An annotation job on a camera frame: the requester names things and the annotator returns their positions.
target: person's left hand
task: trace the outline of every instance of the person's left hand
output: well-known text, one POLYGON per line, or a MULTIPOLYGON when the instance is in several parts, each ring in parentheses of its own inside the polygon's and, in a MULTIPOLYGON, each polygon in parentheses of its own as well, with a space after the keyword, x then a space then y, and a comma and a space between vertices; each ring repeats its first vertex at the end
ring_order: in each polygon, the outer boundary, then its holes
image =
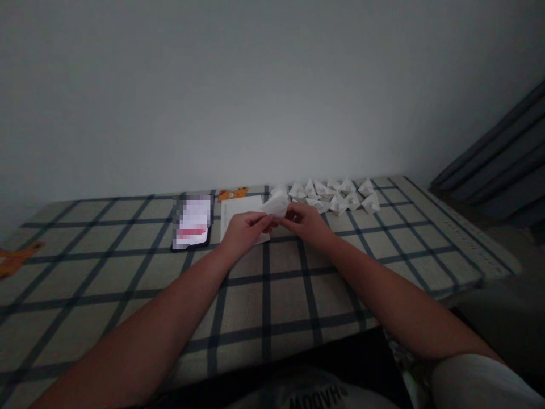
POLYGON ((240 213, 233 216, 229 227, 218 248, 238 260, 248 253, 257 241, 261 233, 270 233, 273 227, 273 215, 266 215, 261 212, 240 213))

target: forearm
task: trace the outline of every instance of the forearm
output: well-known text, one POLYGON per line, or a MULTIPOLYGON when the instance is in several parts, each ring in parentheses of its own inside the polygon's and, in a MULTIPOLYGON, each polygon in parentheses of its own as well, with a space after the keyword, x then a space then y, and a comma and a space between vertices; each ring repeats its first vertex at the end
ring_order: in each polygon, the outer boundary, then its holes
POLYGON ((503 362, 448 309, 372 257, 336 236, 323 250, 377 320, 414 354, 435 360, 476 353, 503 362))
POLYGON ((115 328, 32 407, 145 403, 199 325, 235 260, 218 247, 115 328))

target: orange cartoon character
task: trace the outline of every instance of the orange cartoon character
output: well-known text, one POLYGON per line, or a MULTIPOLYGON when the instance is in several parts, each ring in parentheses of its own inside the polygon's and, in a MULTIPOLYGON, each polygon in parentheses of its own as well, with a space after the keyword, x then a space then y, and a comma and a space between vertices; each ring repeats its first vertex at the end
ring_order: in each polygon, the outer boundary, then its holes
POLYGON ((229 199, 236 199, 239 197, 246 197, 246 193, 248 193, 247 187, 239 187, 237 190, 222 190, 220 192, 220 195, 217 199, 218 203, 221 203, 221 201, 229 200, 229 199))
POLYGON ((15 274, 17 270, 21 268, 24 262, 32 257, 32 255, 43 246, 45 246, 45 243, 37 241, 26 249, 18 252, 10 253, 0 250, 0 257, 3 258, 3 260, 0 262, 0 280, 13 276, 13 274, 15 274))

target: hand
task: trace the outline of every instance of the hand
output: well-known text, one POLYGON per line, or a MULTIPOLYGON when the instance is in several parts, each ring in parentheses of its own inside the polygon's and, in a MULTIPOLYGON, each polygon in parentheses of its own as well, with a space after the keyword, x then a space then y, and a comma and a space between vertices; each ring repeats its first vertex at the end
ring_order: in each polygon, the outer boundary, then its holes
POLYGON ((240 213, 233 216, 218 248, 233 262, 248 253, 261 233, 270 233, 277 224, 273 215, 261 212, 240 213))
POLYGON ((317 249, 326 249, 331 240, 336 237, 325 224, 320 213, 307 204, 290 203, 286 218, 274 219, 274 221, 317 249))

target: checkered tablecloth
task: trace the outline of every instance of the checkered tablecloth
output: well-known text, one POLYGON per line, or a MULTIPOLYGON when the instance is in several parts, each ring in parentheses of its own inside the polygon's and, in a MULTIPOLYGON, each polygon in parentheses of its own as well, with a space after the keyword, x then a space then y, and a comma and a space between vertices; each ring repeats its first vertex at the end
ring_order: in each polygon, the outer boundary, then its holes
MULTIPOLYGON (((324 220, 432 296, 520 272, 506 250, 407 178, 373 183, 380 212, 328 212, 324 220)), ((248 194, 267 199, 269 190, 251 187, 248 194)), ((0 407, 27 407, 101 337, 218 244, 216 203, 211 245, 171 253, 172 197, 52 203, 4 243, 11 251, 35 241, 45 247, 0 281, 0 407)), ((277 228, 270 242, 254 247, 230 271, 165 388, 375 325, 329 260, 277 228)))

